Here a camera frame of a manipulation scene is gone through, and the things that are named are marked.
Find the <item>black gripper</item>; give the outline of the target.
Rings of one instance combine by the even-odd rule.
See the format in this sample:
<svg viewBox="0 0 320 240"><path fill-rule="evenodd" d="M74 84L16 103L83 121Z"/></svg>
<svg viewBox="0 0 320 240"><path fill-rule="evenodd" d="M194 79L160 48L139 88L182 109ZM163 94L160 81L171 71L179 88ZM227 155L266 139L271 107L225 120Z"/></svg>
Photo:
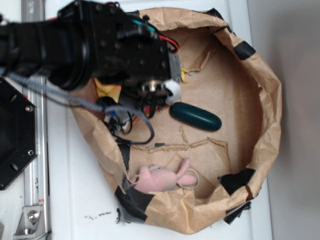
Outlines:
<svg viewBox="0 0 320 240"><path fill-rule="evenodd" d="M180 97L178 44L140 17L121 9L95 10L96 61L92 77L120 85L132 98L171 104Z"/></svg>

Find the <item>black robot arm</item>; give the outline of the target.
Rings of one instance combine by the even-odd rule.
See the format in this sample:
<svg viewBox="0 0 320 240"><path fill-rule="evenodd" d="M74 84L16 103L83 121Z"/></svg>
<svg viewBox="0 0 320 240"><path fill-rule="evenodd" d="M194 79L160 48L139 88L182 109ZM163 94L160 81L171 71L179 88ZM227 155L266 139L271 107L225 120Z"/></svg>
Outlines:
<svg viewBox="0 0 320 240"><path fill-rule="evenodd" d="M124 12L113 2L75 0L56 19L0 28L3 75L44 76L66 91L95 78L168 105L181 97L177 51L148 16Z"/></svg>

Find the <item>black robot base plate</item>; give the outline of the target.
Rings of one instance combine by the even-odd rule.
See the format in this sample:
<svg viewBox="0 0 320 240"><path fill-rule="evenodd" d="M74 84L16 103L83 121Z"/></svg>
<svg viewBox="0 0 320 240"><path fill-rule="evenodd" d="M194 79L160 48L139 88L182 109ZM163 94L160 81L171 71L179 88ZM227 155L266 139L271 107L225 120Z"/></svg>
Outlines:
<svg viewBox="0 0 320 240"><path fill-rule="evenodd" d="M36 156L36 107L1 77L0 189L6 190Z"/></svg>

